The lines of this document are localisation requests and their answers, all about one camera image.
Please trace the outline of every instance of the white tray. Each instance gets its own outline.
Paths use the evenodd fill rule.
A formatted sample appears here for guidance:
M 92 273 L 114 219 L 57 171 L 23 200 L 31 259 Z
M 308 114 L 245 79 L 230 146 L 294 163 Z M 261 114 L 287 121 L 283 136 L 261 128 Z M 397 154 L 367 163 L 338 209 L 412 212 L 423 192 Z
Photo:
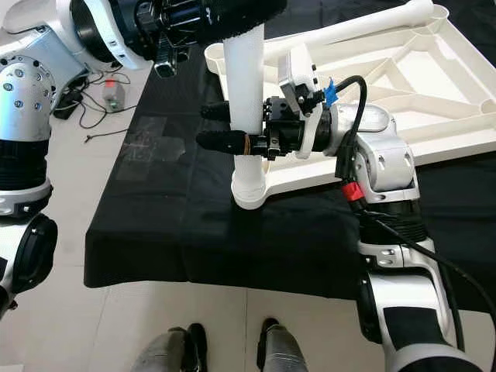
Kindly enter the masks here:
M 334 44 L 310 46 L 323 87 L 360 74 L 369 85 L 368 103 L 391 112 L 399 135 L 412 147 L 416 165 L 496 150 L 496 69 L 435 5 L 420 27 L 401 27 Z M 280 40 L 267 40 L 266 52 Z M 205 51 L 208 69 L 229 99 L 222 44 Z M 277 59 L 265 60 L 265 98 L 283 96 L 277 83 Z M 349 88 L 340 102 L 355 102 Z M 336 181 L 336 160 L 314 153 L 308 160 L 289 155 L 266 164 L 274 180 L 271 194 Z

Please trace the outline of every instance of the white cylindrical pipe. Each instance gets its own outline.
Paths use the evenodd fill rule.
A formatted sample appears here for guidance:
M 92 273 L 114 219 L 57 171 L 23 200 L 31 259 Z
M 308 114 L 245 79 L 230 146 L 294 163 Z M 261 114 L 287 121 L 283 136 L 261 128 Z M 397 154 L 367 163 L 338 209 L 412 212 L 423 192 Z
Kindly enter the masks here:
M 262 133 L 264 99 L 264 25 L 224 40 L 231 129 Z M 265 174 L 262 157 L 234 157 L 232 194 L 245 209 L 264 203 Z
M 400 26 L 415 26 L 429 19 L 434 12 L 432 0 L 410 0 L 405 5 L 369 14 L 346 22 L 302 33 L 287 40 L 274 41 L 267 49 L 266 60 L 279 57 L 300 44 L 331 44 L 354 37 L 377 33 Z

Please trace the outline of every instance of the blue clip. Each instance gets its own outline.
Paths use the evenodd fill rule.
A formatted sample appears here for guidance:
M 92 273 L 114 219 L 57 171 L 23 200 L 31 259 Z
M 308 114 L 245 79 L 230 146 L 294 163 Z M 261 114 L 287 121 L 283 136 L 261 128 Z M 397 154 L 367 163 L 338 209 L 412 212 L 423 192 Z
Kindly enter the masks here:
M 329 84 L 328 88 L 324 88 L 324 93 L 325 93 L 325 103 L 327 104 L 327 107 L 331 107 L 331 105 L 336 102 L 339 98 L 338 95 L 336 94 L 336 87 L 334 86 L 334 81 L 332 81 Z

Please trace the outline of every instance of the black tablecloth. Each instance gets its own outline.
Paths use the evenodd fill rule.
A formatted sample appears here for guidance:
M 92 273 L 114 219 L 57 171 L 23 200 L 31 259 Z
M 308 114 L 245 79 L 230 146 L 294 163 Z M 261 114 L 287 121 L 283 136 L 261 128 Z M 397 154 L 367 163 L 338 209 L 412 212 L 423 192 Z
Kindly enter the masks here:
M 328 26 L 400 1 L 301 0 L 267 24 L 267 37 Z M 496 60 L 492 0 L 440 2 L 488 59 Z M 199 149 L 198 108 L 222 99 L 202 49 L 177 77 L 150 75 L 86 236 L 84 282 L 192 281 L 354 298 L 358 226 L 336 186 L 270 198 L 257 211 L 231 199 L 231 156 Z M 437 250 L 496 299 L 496 153 L 418 169 Z M 462 308 L 484 308 L 458 277 Z

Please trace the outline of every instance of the tiled floor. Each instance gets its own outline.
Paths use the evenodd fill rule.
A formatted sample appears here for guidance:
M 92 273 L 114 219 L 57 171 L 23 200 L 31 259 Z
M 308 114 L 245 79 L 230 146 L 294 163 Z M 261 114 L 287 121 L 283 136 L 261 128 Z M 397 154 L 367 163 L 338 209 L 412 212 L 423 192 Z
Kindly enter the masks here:
M 0 19 L 15 1 L 2 0 Z M 134 105 L 146 73 L 130 77 L 127 105 Z M 92 92 L 99 97 L 98 87 Z M 98 115 L 88 112 L 87 122 Z M 99 130 L 125 128 L 131 117 L 131 112 L 115 115 Z M 0 366 L 23 364 L 25 372 L 127 372 L 153 337 L 202 322 L 212 372 L 256 372 L 261 322 L 275 316 L 297 337 L 311 372 L 384 370 L 381 348 L 361 336 L 350 301 L 199 284 L 85 288 L 84 233 L 123 135 L 83 144 L 88 133 L 75 119 L 52 124 L 48 160 L 55 193 L 45 213 L 60 228 L 55 267 L 45 283 L 20 295 L 19 308 L 0 322 Z M 464 312 L 463 321 L 469 354 L 488 367 L 494 345 L 488 316 Z

